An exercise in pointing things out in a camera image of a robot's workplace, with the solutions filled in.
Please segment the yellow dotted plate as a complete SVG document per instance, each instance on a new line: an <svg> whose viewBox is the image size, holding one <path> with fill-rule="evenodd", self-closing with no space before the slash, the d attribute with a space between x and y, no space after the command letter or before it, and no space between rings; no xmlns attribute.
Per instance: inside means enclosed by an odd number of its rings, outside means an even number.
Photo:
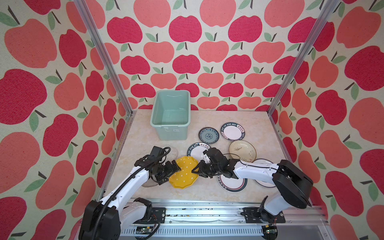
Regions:
<svg viewBox="0 0 384 240"><path fill-rule="evenodd" d="M198 165L198 161L193 157L182 157L176 160L180 171L169 178L169 183L176 189L185 189L194 184L198 175L193 174L192 170Z"/></svg>

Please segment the large green red ring plate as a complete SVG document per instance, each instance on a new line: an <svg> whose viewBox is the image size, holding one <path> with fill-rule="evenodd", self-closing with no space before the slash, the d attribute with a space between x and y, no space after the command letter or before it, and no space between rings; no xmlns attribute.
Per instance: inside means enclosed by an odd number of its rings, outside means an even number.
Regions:
<svg viewBox="0 0 384 240"><path fill-rule="evenodd" d="M226 178L223 175L217 176L217 179L220 186L224 190L232 193L238 193L243 191L248 184L247 179L232 179L232 178Z"/></svg>

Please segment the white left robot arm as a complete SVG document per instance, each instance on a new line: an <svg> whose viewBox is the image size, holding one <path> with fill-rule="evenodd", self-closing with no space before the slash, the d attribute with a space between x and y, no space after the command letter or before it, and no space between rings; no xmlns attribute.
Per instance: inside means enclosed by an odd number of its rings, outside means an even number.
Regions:
<svg viewBox="0 0 384 240"><path fill-rule="evenodd" d="M143 198L136 199L128 207L126 204L134 193L151 177L156 177L160 184L181 171L176 161L160 161L159 157L146 155L136 161L129 176L100 201L91 201L85 209L80 227L79 240L117 240L121 230L136 221L148 219L152 203Z"/></svg>

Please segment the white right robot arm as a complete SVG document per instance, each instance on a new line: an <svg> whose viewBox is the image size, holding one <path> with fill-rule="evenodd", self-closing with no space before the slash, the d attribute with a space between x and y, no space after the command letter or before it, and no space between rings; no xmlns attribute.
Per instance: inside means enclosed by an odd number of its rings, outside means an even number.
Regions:
<svg viewBox="0 0 384 240"><path fill-rule="evenodd" d="M228 159L217 148L203 152L203 159L192 169L203 178L224 176L229 179L258 180L276 186L278 191L266 196L255 214L263 223L273 223L282 211L290 207L310 207L313 180L288 160L278 164L256 164Z"/></svg>

